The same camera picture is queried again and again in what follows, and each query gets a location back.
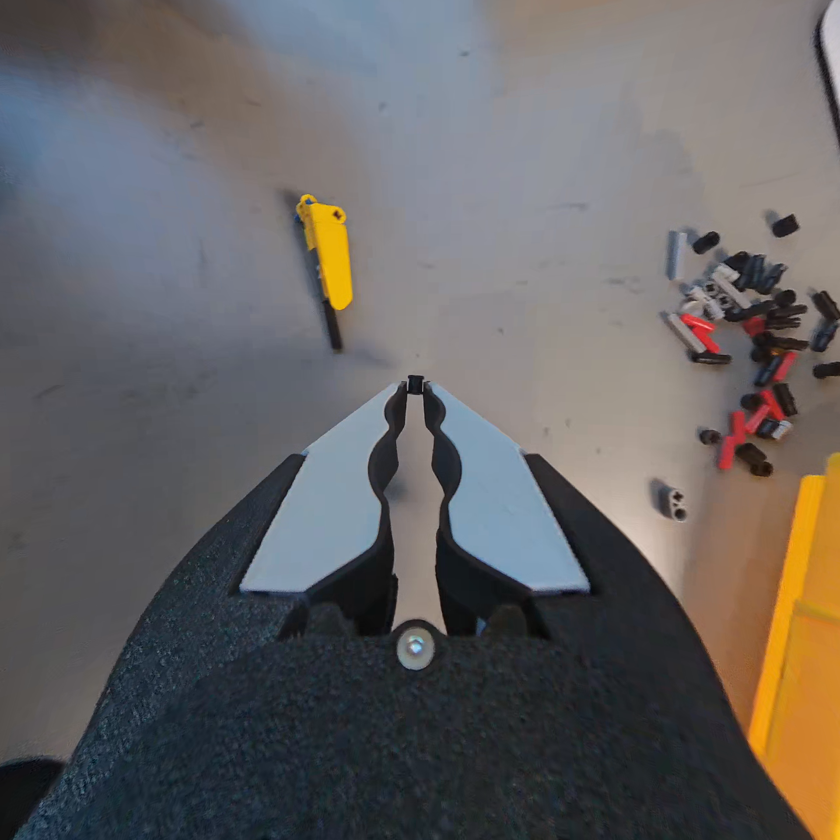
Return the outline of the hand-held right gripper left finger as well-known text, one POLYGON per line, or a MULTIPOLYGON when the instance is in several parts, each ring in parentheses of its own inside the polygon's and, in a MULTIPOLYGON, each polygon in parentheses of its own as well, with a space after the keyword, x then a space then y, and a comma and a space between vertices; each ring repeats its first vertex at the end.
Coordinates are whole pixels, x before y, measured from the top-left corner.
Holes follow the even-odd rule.
POLYGON ((360 635, 390 632, 398 580, 385 490, 398 469, 407 385, 388 385, 289 459, 293 477, 238 591, 337 606, 360 635))

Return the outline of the white book stand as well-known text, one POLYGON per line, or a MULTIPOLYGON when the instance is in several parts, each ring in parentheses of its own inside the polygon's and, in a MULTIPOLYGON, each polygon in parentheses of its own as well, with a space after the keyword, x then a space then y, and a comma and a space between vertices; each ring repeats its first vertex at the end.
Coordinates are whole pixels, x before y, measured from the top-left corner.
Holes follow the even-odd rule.
POLYGON ((815 29, 814 48, 826 106, 839 145, 839 1, 827 3, 815 29))

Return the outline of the pile of black red pieces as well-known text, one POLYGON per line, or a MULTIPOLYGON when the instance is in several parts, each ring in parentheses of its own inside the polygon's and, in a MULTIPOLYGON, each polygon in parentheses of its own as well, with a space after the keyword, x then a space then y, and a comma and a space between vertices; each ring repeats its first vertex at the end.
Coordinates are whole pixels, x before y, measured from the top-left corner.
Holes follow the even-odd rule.
POLYGON ((749 390, 730 411, 728 429, 702 428, 699 441, 713 447, 716 466, 728 471, 741 464, 751 476, 772 477, 774 466, 761 444, 784 441, 800 415, 791 376, 801 359, 823 354, 838 336, 838 301, 826 290, 808 297, 782 287, 789 267, 767 255, 738 251, 725 255, 695 279, 688 278, 689 254, 714 256, 721 243, 716 231, 691 236, 668 232, 665 276, 679 292, 679 302, 660 314, 687 360, 721 369, 734 361, 721 338, 737 331, 746 340, 754 365, 749 390))

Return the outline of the yellow brick arm with axle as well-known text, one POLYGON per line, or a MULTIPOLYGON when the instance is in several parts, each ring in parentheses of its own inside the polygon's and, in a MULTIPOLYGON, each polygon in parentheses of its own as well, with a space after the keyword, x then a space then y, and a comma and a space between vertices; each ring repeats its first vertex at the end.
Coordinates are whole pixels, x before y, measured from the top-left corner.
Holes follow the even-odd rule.
POLYGON ((343 351, 339 312, 354 300, 347 213, 341 206, 300 196, 295 220, 301 226, 308 254, 320 284, 325 326, 333 352, 343 351))

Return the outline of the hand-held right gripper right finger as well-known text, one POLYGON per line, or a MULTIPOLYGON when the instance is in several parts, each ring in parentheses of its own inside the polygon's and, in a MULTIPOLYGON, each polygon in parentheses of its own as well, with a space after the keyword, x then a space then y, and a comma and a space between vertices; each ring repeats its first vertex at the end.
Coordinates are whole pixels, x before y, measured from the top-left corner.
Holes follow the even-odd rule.
POLYGON ((477 636, 501 607, 544 636, 537 602, 592 585, 534 476, 528 453, 435 382, 423 387, 432 468, 442 492, 435 578, 450 636, 477 636))

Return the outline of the grey two-hole brick connector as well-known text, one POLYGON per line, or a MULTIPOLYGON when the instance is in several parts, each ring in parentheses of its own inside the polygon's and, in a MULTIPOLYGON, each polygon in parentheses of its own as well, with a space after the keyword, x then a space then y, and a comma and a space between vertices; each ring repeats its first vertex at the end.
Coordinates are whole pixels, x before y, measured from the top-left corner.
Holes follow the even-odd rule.
POLYGON ((682 490, 660 479, 653 482, 653 490, 656 509, 664 518, 679 523, 687 521, 686 496, 682 490))

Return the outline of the grey desk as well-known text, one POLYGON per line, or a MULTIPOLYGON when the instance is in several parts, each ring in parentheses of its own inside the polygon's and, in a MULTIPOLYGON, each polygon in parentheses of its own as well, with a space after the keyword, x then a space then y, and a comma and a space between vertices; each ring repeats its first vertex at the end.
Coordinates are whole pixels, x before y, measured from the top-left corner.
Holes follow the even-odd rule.
POLYGON ((827 3, 2 2, 2 756, 64 765, 14 838, 809 838, 742 726, 838 386, 718 471, 747 342, 660 314, 678 229, 838 299, 827 3), (528 453, 591 582, 546 635, 447 634, 422 395, 390 632, 239 593, 289 459, 408 375, 528 453))

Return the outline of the yellow storage bin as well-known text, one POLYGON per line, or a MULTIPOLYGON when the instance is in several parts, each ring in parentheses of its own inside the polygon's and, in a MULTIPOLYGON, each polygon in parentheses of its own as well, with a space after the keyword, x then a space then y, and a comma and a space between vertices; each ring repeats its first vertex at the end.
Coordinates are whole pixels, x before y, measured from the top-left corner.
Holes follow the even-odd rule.
POLYGON ((839 454, 805 476, 749 744, 814 838, 839 838, 839 454))

